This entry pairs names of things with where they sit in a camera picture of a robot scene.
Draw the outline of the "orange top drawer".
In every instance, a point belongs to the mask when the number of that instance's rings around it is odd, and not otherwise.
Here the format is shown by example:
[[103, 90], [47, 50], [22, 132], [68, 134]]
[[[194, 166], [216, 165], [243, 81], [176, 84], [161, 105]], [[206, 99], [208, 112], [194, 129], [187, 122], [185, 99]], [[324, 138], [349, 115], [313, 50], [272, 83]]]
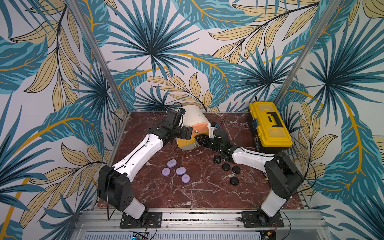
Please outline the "orange top drawer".
[[201, 134], [209, 135], [208, 125], [209, 123], [198, 123], [198, 124], [192, 125], [192, 128], [193, 128], [192, 137], [194, 138], [195, 136], [198, 136]]

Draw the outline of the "yellow drawer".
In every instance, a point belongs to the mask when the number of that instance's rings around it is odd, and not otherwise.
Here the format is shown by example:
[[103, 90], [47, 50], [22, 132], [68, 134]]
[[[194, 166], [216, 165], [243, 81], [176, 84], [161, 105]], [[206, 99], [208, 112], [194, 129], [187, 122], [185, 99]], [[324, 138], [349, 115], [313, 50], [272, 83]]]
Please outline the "yellow drawer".
[[188, 145], [188, 144], [191, 144], [191, 143], [195, 143], [195, 142], [197, 142], [197, 141], [193, 137], [191, 137], [190, 140], [185, 140], [185, 139], [177, 138], [177, 145], [178, 145], [178, 147], [179, 146]]

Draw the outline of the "white cylindrical drawer cabinet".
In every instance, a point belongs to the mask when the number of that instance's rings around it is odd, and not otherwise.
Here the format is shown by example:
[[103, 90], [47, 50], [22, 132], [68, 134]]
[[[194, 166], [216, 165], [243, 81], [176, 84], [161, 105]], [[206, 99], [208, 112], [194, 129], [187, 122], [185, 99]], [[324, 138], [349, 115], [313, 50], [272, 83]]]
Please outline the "white cylindrical drawer cabinet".
[[184, 106], [184, 109], [186, 110], [183, 121], [184, 127], [192, 127], [192, 125], [198, 123], [209, 123], [208, 119], [199, 107], [195, 105], [187, 105]]

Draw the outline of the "black round earphone case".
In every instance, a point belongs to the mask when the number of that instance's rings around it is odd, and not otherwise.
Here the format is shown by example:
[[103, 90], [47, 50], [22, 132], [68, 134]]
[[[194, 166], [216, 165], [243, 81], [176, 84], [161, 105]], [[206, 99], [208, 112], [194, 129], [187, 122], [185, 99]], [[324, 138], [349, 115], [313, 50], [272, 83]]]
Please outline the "black round earphone case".
[[230, 183], [234, 186], [237, 186], [239, 184], [239, 179], [237, 177], [231, 177]]
[[229, 170], [231, 169], [231, 166], [230, 166], [228, 163], [224, 163], [224, 164], [222, 165], [222, 169], [223, 169], [224, 171], [229, 171]]
[[240, 169], [239, 166], [233, 166], [233, 167], [232, 167], [232, 171], [233, 171], [233, 173], [235, 173], [235, 174], [239, 174], [239, 173], [241, 172], [241, 169]]

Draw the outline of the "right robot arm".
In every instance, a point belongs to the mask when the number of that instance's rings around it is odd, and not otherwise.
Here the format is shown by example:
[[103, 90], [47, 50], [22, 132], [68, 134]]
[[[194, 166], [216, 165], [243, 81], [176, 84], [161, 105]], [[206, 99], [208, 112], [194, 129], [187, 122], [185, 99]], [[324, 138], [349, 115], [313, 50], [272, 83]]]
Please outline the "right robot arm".
[[271, 191], [258, 210], [264, 216], [275, 216], [305, 179], [287, 155], [264, 154], [236, 146], [223, 129], [215, 129], [210, 135], [197, 135], [195, 140], [200, 146], [217, 151], [226, 161], [260, 170], [266, 175]]

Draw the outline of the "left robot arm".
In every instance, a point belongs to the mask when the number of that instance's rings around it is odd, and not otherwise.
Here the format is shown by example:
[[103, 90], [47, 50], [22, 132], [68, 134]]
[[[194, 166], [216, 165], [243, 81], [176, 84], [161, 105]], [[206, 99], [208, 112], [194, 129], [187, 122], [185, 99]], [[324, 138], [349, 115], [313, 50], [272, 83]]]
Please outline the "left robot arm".
[[190, 140], [193, 128], [185, 127], [186, 109], [167, 111], [162, 121], [148, 130], [141, 143], [113, 166], [99, 172], [97, 196], [108, 206], [139, 220], [146, 207], [135, 198], [132, 182], [147, 161], [175, 138]]

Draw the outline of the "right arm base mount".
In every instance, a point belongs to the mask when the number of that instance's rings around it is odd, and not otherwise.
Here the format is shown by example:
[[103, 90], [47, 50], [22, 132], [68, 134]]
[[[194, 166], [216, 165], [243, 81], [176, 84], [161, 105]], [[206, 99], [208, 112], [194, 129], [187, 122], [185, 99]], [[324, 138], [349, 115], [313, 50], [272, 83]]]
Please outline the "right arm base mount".
[[264, 212], [245, 211], [241, 212], [241, 217], [238, 218], [243, 222], [245, 228], [282, 228], [284, 227], [281, 212], [277, 212], [273, 217], [269, 217]]

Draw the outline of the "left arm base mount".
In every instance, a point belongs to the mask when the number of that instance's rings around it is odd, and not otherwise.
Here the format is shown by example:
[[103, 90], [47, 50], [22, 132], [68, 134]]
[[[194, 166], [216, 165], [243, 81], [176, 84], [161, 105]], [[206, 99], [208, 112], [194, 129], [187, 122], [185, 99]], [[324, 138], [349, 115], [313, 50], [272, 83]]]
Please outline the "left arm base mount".
[[144, 212], [139, 219], [123, 213], [120, 229], [158, 229], [162, 225], [162, 212]]

